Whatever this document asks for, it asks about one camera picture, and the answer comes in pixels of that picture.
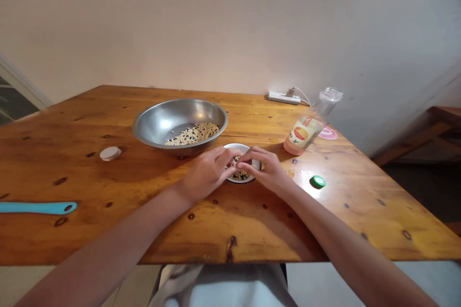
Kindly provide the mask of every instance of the hand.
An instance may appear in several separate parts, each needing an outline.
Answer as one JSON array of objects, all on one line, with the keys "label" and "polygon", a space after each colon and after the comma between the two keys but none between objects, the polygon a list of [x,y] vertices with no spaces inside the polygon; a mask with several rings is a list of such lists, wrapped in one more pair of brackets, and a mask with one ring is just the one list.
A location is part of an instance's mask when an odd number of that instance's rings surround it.
[{"label": "hand", "polygon": [[235,165],[225,168],[230,162],[234,162],[234,156],[242,156],[242,152],[222,146],[201,154],[180,182],[181,191],[193,203],[206,198],[225,179],[239,170]]},{"label": "hand", "polygon": [[[246,161],[251,162],[252,159],[263,163],[264,169],[260,171],[246,163]],[[291,184],[294,184],[285,170],[283,170],[277,155],[257,146],[253,146],[244,156],[240,157],[237,167],[253,175],[266,188],[273,191],[279,197]]]}]

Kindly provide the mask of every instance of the door frame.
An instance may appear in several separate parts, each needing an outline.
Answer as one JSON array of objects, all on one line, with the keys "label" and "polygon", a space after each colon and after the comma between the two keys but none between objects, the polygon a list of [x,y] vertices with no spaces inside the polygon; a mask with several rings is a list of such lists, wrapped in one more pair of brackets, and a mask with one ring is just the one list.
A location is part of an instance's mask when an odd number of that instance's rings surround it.
[{"label": "door frame", "polygon": [[53,105],[53,103],[2,54],[0,54],[0,76],[38,109],[47,108]]}]

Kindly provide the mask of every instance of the person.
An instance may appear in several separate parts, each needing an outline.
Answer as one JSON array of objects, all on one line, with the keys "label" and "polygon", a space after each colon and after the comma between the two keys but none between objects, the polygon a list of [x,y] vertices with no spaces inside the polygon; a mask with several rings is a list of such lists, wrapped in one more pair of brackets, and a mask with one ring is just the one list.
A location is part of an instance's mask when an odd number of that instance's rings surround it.
[{"label": "person", "polygon": [[[234,156],[241,158],[229,166]],[[264,169],[246,163],[251,159],[261,161]],[[205,152],[182,180],[72,254],[16,306],[100,306],[165,227],[239,170],[291,206],[365,305],[437,306],[397,266],[294,183],[274,153],[256,146],[245,155],[223,147]],[[151,306],[295,306],[278,270],[276,265],[178,266]]]}]

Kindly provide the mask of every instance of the pink sticker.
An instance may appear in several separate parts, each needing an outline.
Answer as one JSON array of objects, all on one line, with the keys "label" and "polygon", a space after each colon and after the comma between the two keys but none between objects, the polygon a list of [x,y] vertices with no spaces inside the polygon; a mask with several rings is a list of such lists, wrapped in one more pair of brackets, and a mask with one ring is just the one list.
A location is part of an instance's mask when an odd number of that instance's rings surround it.
[{"label": "pink sticker", "polygon": [[328,139],[328,140],[338,139],[338,134],[328,126],[323,128],[323,130],[320,132],[318,136],[320,138]]}]

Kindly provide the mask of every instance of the forearm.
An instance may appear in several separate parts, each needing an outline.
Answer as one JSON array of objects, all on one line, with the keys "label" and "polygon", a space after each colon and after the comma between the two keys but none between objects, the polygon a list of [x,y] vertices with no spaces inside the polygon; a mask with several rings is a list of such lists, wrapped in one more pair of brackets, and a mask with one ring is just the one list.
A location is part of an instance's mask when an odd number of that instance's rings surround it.
[{"label": "forearm", "polygon": [[367,306],[437,306],[408,276],[298,186],[282,194]]},{"label": "forearm", "polygon": [[154,239],[192,206],[176,183],[78,250],[16,306],[100,306]]}]

